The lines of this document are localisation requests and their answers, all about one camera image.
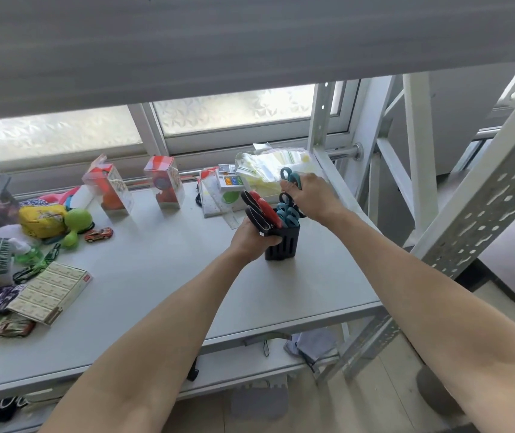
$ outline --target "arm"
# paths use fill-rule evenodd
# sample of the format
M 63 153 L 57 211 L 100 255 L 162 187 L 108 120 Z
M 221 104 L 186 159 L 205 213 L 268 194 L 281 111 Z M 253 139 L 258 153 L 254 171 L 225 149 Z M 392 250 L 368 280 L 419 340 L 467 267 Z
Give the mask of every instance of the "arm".
M 239 272 L 279 243 L 246 219 L 231 246 L 107 349 L 41 433 L 161 431 L 215 314 Z
M 347 210 L 326 182 L 283 189 L 348 248 L 420 356 L 484 432 L 515 431 L 515 324 Z

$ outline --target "forearm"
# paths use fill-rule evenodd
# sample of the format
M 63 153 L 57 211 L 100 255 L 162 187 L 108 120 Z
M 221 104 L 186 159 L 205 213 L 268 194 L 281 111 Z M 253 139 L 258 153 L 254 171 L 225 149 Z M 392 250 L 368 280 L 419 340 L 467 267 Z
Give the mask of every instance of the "forearm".
M 119 416 L 120 422 L 138 416 L 139 425 L 160 431 L 221 302 L 244 266 L 228 250 L 156 306 L 78 379 L 56 408 L 53 426 L 61 428 L 71 422 L 67 414 L 79 415 L 102 403 L 103 410 L 113 408 L 111 416 Z M 88 425 L 76 424 L 77 431 Z
M 515 364 L 515 324 L 449 277 L 348 212 L 327 226 L 348 248 L 384 306 L 445 383 Z

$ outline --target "gray blind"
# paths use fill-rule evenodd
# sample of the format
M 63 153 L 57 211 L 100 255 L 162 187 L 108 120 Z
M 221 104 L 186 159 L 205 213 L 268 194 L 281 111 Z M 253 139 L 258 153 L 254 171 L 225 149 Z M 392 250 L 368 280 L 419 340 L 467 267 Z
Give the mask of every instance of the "gray blind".
M 514 60 L 515 0 L 0 0 L 0 117 Z

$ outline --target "green plush toy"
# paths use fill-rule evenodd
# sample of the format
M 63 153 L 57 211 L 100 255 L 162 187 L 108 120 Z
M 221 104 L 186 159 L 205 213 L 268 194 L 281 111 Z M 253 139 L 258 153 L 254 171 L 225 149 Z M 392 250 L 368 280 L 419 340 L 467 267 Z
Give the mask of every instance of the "green plush toy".
M 63 219 L 65 225 L 69 228 L 69 233 L 61 240 L 61 244 L 68 248 L 76 247 L 79 243 L 77 234 L 82 234 L 95 226 L 91 214 L 83 208 L 74 208 L 67 211 Z

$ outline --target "toy car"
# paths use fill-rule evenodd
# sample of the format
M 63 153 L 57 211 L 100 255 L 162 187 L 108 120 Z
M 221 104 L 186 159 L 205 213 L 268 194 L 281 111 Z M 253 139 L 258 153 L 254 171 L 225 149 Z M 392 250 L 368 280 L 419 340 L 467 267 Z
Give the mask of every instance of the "toy car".
M 85 241 L 93 243 L 94 241 L 108 240 L 111 236 L 113 236 L 113 229 L 111 228 L 93 229 L 85 234 Z

